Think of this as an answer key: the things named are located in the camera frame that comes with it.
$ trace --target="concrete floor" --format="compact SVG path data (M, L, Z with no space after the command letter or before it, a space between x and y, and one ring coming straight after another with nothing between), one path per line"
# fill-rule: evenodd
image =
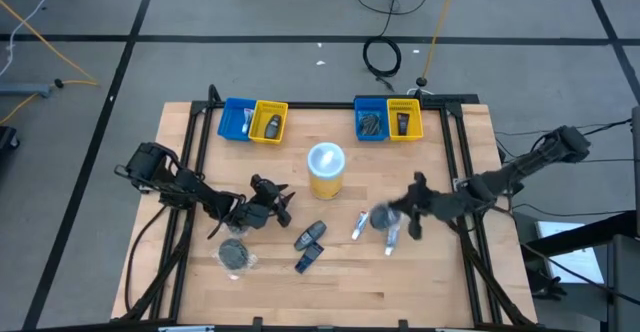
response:
M5 1L23 16L39 2ZM89 42L54 44L100 80L101 87L68 86L29 104L11 120L22 146L3 162L0 178L0 258L5 261L0 265L0 330L22 327L141 1L49 0L46 10L32 19L43 34L85 36L75 39ZM385 8L385 0L370 1ZM410 8L418 1L400 3ZM428 0L412 15L393 17L387 35L430 36L443 2ZM602 3L618 37L640 38L634 8L640 0ZM216 43L221 38L135 44L38 327L108 320L139 199L113 174L113 167L125 163L138 143L154 139L165 102L204 99L210 83L223 98L350 101L356 94L387 94L364 66L362 44L339 37L376 35L385 20L356 0L151 0L141 35L221 36L230 37L229 43ZM15 25L0 11L0 35ZM249 43L250 36L259 37ZM261 36L285 37L278 43L255 42ZM307 42L294 43L300 41L296 36L306 36ZM546 45L536 46L495 40L438 45L429 89L477 93L490 106L496 130L617 121L628 118L637 104L613 46L605 43L608 36L591 0L453 0L442 36L547 39L542 43ZM100 38L121 42L90 41ZM557 38L605 42L568 46L558 45ZM316 42L324 43L319 47ZM428 48L400 44L402 68L390 80L399 93L413 87ZM624 52L631 65L640 68L640 47L625 46ZM372 47L370 55L378 68L393 63L383 47ZM0 60L5 60L4 50ZM325 64L318 66L318 61ZM40 42L18 42L14 64L0 81L50 83L78 77ZM2 97L0 115L19 101ZM630 158L630 138L627 127L594 135L592 158ZM519 153L535 136L500 139ZM565 189L554 188L550 181ZM634 206L628 162L554 166L526 185L516 202L554 213ZM555 305L538 307L541 322L551 326L586 330L594 325L566 317Z

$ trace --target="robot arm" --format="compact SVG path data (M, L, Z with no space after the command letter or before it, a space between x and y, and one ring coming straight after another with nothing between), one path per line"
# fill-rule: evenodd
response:
M203 175L182 166L175 152L157 143L141 143L127 165L116 166L114 172L143 193L160 192L160 203L166 206L188 209L198 202L209 217L230 226L261 228L271 215L282 227L291 221L286 208L293 193L281 194L286 184L253 175L250 184L256 194L246 201L244 195L209 187Z
M469 213L483 213L492 208L498 196L510 189L514 183L557 162L576 163L589 155L591 143L575 128L562 126L541 138L542 143L531 152L519 156L497 171L476 174L458 184L453 193L440 193L427 187L427 179L421 172L414 174L415 182L409 185L407 194L391 201L388 208L409 216L409 234L414 239L422 236L420 217L434 215L442 221ZM372 215L374 228L381 218Z

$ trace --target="wooden tabletop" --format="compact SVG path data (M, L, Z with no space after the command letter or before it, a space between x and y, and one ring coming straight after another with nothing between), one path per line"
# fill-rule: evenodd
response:
M489 111L485 105L463 106L465 127L476 173L500 167ZM156 141L176 152L182 150L189 103L167 103ZM252 195L250 178L258 173L275 183L288 183L295 191L289 227L275 218L243 239L258 257L257 264L238 280L231 280L212 257L228 238L224 227L212 239L207 234L216 221L198 205L189 251L178 321L184 324L249 325L262 316L265 325L397 326L407 319L411 327L471 327L469 298L460 243L444 223L423 218L423 238L412 240L402 229L390 257L384 255L386 234L365 229L351 240L358 213L376 203L402 196L414 171L427 176L428 186L451 190L438 112L423 111L425 137L416 142L359 142L352 110L289 109L281 145L227 141L217 135L222 110L216 109L205 159L206 183L215 189ZM202 118L189 167L195 165ZM455 122L450 121L463 173ZM306 156L318 142L334 142L346 154L344 187L331 201L314 198L309 190ZM158 195L141 197L132 241L160 208ZM132 301L146 289L158 269L168 213L142 238L135 254ZM328 227L319 243L325 248L318 260L300 275L294 265L302 253L293 248L296 238L313 222ZM497 212L484 219L493 272L525 316L537 320L529 292L514 221ZM113 316L124 314L124 273ZM479 275L483 316L489 321L486 288ZM173 278L165 291L170 296ZM165 298L161 316L168 313Z

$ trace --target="yellow bin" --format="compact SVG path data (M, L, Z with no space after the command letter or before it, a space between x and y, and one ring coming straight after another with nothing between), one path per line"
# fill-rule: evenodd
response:
M307 155L311 193L319 199L332 199L342 189L346 158L335 143L318 143Z
M387 100L387 111L389 115L389 139L392 141L415 141L422 138L422 113L420 111L420 101L417 99L390 98ZM409 125L407 135L400 136L398 133L398 113L409 115Z
M249 139L259 143L280 144L282 135L284 135L284 125L287 122L287 110L289 105L283 102L256 101L256 108L251 119L251 127L249 127ZM264 138L264 131L273 115L278 114L282 117L282 124L276 138Z

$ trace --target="plastic bin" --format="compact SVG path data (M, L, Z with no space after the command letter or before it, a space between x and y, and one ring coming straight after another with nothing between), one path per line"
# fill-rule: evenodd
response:
M389 114L389 138L392 141L415 141L423 136L422 113L420 113L420 101L417 99L388 99L387 108ZM398 113L409 114L409 126L407 135L398 134Z
M360 141L383 141L389 137L389 118L387 117L387 100L385 98L356 98L353 102L355 110L355 130ZM364 135L360 128L360 119L374 114L380 119L380 130L377 135Z
M245 108L251 108L255 113L256 100L245 98L227 99L222 111L220 125L218 126L218 135L228 140L248 141L249 133L242 133Z
M258 143L280 144L282 135L284 135L284 127L287 123L288 109L289 105L286 103L258 100L253 113L253 120L251 120L251 128L249 128L249 138ZM264 138L265 128L275 114L279 114L282 117L278 135L275 139Z

